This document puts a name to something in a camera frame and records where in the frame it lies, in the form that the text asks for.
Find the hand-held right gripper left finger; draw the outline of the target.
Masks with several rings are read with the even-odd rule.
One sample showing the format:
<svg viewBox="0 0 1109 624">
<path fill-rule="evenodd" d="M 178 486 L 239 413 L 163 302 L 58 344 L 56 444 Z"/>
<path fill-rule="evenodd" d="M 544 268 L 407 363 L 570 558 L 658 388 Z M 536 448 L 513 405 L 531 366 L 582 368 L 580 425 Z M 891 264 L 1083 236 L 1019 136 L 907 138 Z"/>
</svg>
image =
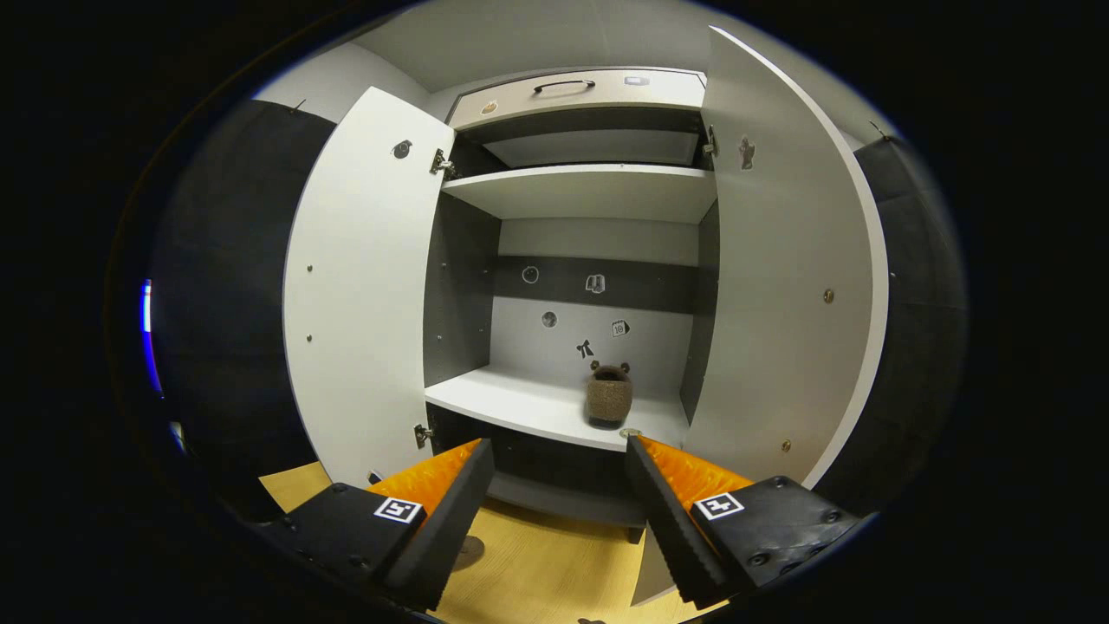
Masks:
<svg viewBox="0 0 1109 624">
<path fill-rule="evenodd" d="M 436 611 L 494 471 L 491 439 L 474 439 L 373 485 L 325 487 L 260 536 L 342 589 Z"/>
</svg>

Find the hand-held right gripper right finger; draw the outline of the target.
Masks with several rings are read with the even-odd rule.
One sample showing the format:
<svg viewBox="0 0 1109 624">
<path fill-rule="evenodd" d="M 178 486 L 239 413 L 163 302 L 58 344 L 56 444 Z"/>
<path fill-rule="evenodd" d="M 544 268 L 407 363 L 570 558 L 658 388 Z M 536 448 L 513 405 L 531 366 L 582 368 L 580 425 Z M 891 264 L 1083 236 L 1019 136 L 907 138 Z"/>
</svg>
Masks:
<svg viewBox="0 0 1109 624">
<path fill-rule="evenodd" d="M 792 478 L 753 481 L 645 436 L 627 439 L 625 474 L 678 595 L 699 608 L 788 586 L 863 523 Z"/>
</svg>

